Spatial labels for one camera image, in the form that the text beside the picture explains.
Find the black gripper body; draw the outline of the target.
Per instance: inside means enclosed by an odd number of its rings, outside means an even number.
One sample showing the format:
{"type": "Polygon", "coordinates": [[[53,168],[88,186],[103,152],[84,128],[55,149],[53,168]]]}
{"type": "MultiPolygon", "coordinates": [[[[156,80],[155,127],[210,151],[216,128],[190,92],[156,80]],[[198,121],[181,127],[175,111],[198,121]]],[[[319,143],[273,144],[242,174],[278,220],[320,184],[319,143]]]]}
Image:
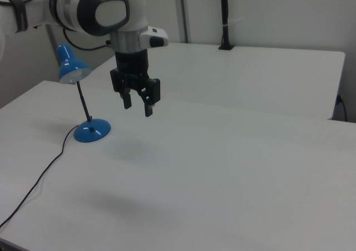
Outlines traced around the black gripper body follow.
{"type": "Polygon", "coordinates": [[[110,71],[113,90],[123,94],[123,81],[130,80],[131,90],[138,93],[146,88],[152,92],[153,102],[160,101],[160,80],[149,77],[149,59],[146,50],[135,53],[115,53],[117,67],[110,71]]]}

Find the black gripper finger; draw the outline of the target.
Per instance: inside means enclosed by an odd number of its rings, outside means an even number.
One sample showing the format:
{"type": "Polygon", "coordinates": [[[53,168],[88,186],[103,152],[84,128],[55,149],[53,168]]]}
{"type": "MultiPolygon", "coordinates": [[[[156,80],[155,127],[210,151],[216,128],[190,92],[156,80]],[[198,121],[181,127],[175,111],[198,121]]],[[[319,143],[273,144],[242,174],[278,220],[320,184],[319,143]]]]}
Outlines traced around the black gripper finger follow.
{"type": "Polygon", "coordinates": [[[145,116],[149,117],[153,114],[153,106],[154,102],[152,100],[152,92],[150,92],[148,89],[143,88],[139,92],[140,97],[142,98],[144,102],[144,109],[145,109],[145,116]]]}
{"type": "Polygon", "coordinates": [[[123,105],[125,109],[129,109],[132,106],[130,91],[131,91],[130,80],[126,78],[123,81],[123,94],[122,94],[123,105]]]}

